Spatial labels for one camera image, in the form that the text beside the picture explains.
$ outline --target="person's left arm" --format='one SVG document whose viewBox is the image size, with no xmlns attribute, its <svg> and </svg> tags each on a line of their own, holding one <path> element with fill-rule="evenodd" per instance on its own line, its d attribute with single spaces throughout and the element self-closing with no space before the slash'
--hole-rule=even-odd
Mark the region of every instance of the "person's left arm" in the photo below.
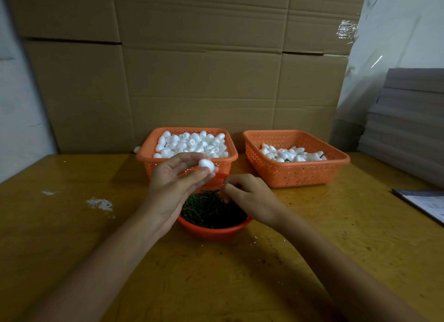
<svg viewBox="0 0 444 322">
<path fill-rule="evenodd" d="M 99 321 L 149 249 L 165 235 L 187 197 L 212 179 L 208 168 L 178 174 L 208 158 L 182 153 L 154 169 L 138 211 L 70 273 L 26 321 Z"/>
</svg>

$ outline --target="yellow table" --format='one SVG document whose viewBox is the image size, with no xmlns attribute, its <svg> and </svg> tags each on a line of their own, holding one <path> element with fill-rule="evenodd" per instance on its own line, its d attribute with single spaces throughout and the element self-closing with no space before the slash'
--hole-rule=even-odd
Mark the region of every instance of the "yellow table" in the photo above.
<svg viewBox="0 0 444 322">
<path fill-rule="evenodd" d="M 431 321 L 444 320 L 444 229 L 393 196 L 427 184 L 360 153 L 328 185 L 275 194 Z M 231 173 L 253 172 L 241 155 Z M 148 179 L 135 155 L 48 156 L 0 184 L 0 311 L 20 315 L 131 214 Z M 91 208 L 106 199 L 113 211 Z M 334 321 L 304 260 L 253 222 L 228 242 L 179 223 L 142 260 L 104 321 Z"/>
</svg>

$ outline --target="clear tape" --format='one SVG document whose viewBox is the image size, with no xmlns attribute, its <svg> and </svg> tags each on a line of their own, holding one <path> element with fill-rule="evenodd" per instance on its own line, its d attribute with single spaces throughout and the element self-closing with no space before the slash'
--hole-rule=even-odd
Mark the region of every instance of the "clear tape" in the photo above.
<svg viewBox="0 0 444 322">
<path fill-rule="evenodd" d="M 342 21 L 337 30 L 339 39 L 348 39 L 348 44 L 353 44 L 358 39 L 358 24 L 353 21 Z"/>
</svg>

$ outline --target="person's right arm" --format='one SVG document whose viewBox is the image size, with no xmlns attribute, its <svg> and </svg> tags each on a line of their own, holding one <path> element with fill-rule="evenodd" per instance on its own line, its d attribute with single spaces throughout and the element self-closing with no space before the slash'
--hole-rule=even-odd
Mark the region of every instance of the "person's right arm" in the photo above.
<svg viewBox="0 0 444 322">
<path fill-rule="evenodd" d="M 289 211 L 262 179 L 252 175 L 229 176 L 221 187 L 221 196 L 226 202 L 232 199 L 248 215 L 290 241 L 348 320 L 426 321 L 300 216 Z"/>
</svg>

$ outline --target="forearm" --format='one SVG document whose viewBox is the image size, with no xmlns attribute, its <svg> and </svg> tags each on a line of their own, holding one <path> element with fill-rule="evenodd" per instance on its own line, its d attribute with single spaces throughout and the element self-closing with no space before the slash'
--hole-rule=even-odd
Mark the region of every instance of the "forearm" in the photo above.
<svg viewBox="0 0 444 322">
<path fill-rule="evenodd" d="M 298 250 L 350 321 L 426 321 L 298 215 L 286 212 L 277 230 Z"/>
<path fill-rule="evenodd" d="M 151 218 L 139 210 L 64 279 L 27 321 L 99 321 L 157 239 Z"/>
</svg>

